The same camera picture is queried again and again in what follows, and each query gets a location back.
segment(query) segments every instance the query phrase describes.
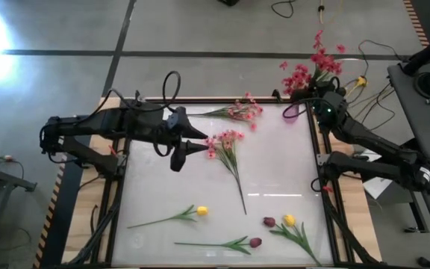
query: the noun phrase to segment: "frosted glass tabletop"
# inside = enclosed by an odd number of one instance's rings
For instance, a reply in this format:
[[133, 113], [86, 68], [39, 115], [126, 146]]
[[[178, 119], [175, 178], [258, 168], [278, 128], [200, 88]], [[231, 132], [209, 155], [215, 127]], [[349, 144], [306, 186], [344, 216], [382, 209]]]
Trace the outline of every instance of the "frosted glass tabletop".
[[[184, 105], [187, 113], [202, 113], [222, 105]], [[190, 117], [198, 130], [211, 136], [233, 129], [244, 132], [237, 143], [237, 160], [247, 215], [237, 183], [223, 163], [207, 152], [187, 156], [181, 172], [170, 170], [170, 157], [159, 157], [151, 143], [132, 141], [125, 174], [112, 265], [119, 266], [269, 266], [313, 265], [311, 257], [286, 238], [272, 235], [264, 217], [278, 223], [285, 214], [305, 230], [318, 260], [332, 264], [321, 196], [310, 183], [317, 177], [307, 114], [286, 123], [286, 105], [262, 105], [258, 129], [230, 120]], [[170, 112], [165, 111], [164, 118]], [[128, 226], [171, 217], [189, 205], [204, 205], [206, 216], [196, 223], [169, 220], [128, 229]], [[175, 245], [174, 242], [223, 244], [248, 235], [261, 238], [251, 255], [224, 247]]]

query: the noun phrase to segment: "gray concrete floor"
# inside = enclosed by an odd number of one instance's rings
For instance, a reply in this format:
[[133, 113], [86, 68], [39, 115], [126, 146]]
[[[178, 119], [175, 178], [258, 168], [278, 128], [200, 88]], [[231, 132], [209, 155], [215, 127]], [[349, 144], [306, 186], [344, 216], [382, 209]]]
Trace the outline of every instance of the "gray concrete floor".
[[[311, 53], [316, 31], [324, 28], [329, 48], [343, 43], [348, 53], [358, 54], [364, 39], [393, 46], [399, 54], [421, 49], [402, 0], [344, 0], [333, 23], [317, 22], [317, 2], [298, 0], [292, 19], [282, 19], [270, 9], [274, 0], [240, 0], [227, 8], [215, 0], [138, 0], [124, 44], [126, 51], [174, 52], [289, 52]], [[129, 0], [0, 0], [1, 49], [114, 50]], [[338, 1], [325, 1], [326, 19]], [[366, 44], [372, 55], [391, 52]], [[181, 96], [238, 96], [246, 90], [267, 95], [280, 88], [284, 73], [278, 59], [146, 58], [122, 57], [114, 87], [126, 96], [136, 89], [144, 96], [160, 96], [163, 77], [172, 69], [182, 75]], [[25, 165], [26, 179], [38, 182], [33, 193], [15, 190], [0, 220], [0, 235], [8, 245], [25, 240], [32, 244], [11, 251], [0, 250], [0, 264], [29, 268], [34, 260], [54, 186], [56, 166], [40, 154], [37, 132], [48, 117], [87, 114], [98, 102], [111, 57], [0, 55], [0, 153], [10, 154]], [[291, 60], [290, 64], [308, 63]], [[382, 89], [386, 68], [394, 61], [370, 61], [369, 87], [362, 97]], [[341, 81], [356, 78], [363, 61], [346, 60]], [[376, 133], [396, 143], [412, 133], [396, 95], [384, 100], [396, 117]], [[353, 108], [355, 113], [360, 108]], [[389, 117], [375, 109], [365, 122], [375, 126]], [[19, 174], [17, 167], [2, 167]], [[404, 234], [412, 224], [407, 205], [372, 208], [383, 259], [392, 265], [415, 266], [414, 259], [430, 259], [430, 234]]]

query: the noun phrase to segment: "red tulip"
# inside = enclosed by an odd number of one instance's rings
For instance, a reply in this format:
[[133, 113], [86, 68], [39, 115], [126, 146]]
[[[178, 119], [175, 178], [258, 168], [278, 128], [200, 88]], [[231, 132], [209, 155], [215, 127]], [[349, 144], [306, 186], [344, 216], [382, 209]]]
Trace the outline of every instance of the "red tulip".
[[261, 238], [252, 238], [250, 240], [250, 247], [256, 248], [261, 245]]
[[272, 217], [264, 217], [263, 223], [268, 226], [269, 228], [273, 228], [276, 225], [276, 221]]

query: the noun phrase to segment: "wooden table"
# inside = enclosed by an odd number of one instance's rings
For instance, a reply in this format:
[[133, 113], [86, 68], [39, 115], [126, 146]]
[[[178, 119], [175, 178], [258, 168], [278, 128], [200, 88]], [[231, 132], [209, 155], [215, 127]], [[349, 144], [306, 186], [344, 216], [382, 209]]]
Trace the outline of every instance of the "wooden table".
[[[119, 107], [119, 104], [120, 100], [118, 98], [109, 98], [103, 106], [103, 109]], [[318, 141], [320, 142], [320, 151], [321, 153], [324, 153], [325, 145], [323, 143], [321, 134], [318, 135]], [[336, 150], [340, 152], [345, 152], [346, 154], [351, 154], [353, 152], [352, 146], [338, 141], [336, 138], [332, 137], [331, 134], [330, 141], [331, 148], [333, 151]], [[119, 149], [123, 147], [123, 144], [123, 142], [119, 143]], [[90, 139], [90, 147], [101, 154], [110, 154], [110, 145], [112, 145], [111, 140], [105, 140], [98, 135], [93, 135]], [[96, 176], [97, 172], [95, 171], [95, 169], [90, 168], [85, 170], [82, 174], [81, 184], [84, 184], [85, 182], [95, 178]], [[370, 210], [368, 208], [367, 199], [364, 194], [361, 180], [351, 179], [343, 176], [339, 179], [339, 183], [349, 228], [353, 231], [356, 238], [360, 241], [361, 245], [366, 248], [370, 255], [375, 259], [381, 261], [381, 253], [379, 252], [378, 242], [376, 239]], [[116, 184], [117, 183], [114, 182], [111, 188], [112, 191], [110, 194], [109, 206], [114, 198]], [[77, 255], [79, 250], [86, 244], [87, 240], [90, 238], [91, 231], [89, 223], [92, 210], [94, 205], [100, 207], [104, 185], [104, 180], [98, 180], [89, 185], [84, 186], [84, 188], [82, 188], [78, 192], [72, 221], [70, 224], [69, 235], [67, 237], [66, 246], [63, 252], [63, 262], [67, 262], [73, 259]], [[102, 244], [99, 250], [100, 261], [104, 261], [105, 258], [109, 229], [110, 225], [105, 230], [105, 234], [102, 237]], [[344, 251], [342, 236], [340, 235], [339, 230], [337, 230], [336, 233], [341, 261], [346, 261], [346, 252]], [[44, 253], [43, 248], [39, 249], [37, 252], [37, 255], [39, 257], [41, 257]], [[361, 262], [358, 257], [356, 257], [356, 260], [357, 262]], [[34, 267], [39, 267], [39, 262], [37, 260], [34, 263]]]

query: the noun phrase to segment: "orange striped edge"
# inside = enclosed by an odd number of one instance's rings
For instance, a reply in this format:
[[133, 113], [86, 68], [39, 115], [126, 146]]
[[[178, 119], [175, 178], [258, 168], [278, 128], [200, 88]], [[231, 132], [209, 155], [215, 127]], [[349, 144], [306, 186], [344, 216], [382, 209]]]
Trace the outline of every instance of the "orange striped edge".
[[46, 239], [48, 237], [49, 228], [51, 227], [51, 221], [54, 215], [54, 208], [57, 202], [57, 196], [59, 195], [59, 188], [61, 179], [64, 174], [64, 164], [61, 164], [57, 169], [56, 184], [54, 184], [54, 189], [52, 190], [51, 201], [49, 202], [48, 213], [46, 214], [46, 219], [44, 220], [43, 231], [39, 238], [39, 244], [37, 245], [36, 259], [33, 263], [34, 269], [41, 268], [41, 261], [43, 260], [44, 247], [46, 247]]
[[412, 6], [411, 0], [403, 0], [404, 6], [409, 15], [409, 19], [411, 19], [411, 23], [414, 26], [414, 30], [416, 31], [417, 37], [419, 37], [419, 41], [423, 48], [429, 45], [429, 41], [427, 40], [426, 34], [424, 33], [424, 29], [420, 24], [419, 18], [417, 17], [416, 11]]

